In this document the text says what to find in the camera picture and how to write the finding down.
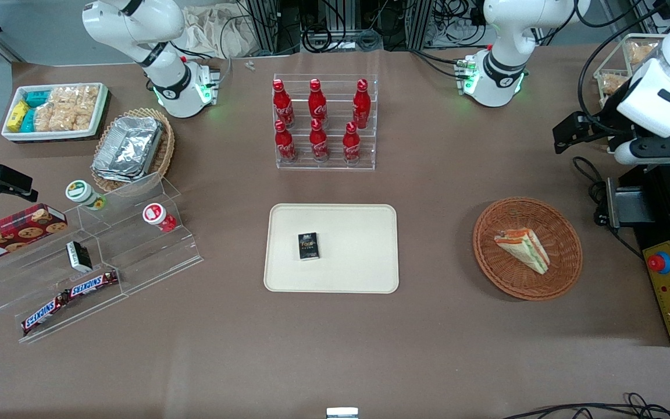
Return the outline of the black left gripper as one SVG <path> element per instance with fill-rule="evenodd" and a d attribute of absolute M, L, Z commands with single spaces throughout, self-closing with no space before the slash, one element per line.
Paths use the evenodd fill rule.
<path fill-rule="evenodd" d="M 575 111 L 553 128 L 553 138 L 556 155 L 587 141 L 602 144 L 606 140 L 607 146 L 619 147 L 633 140 L 633 122 L 624 116 L 591 116 L 589 123 L 585 112 Z"/>

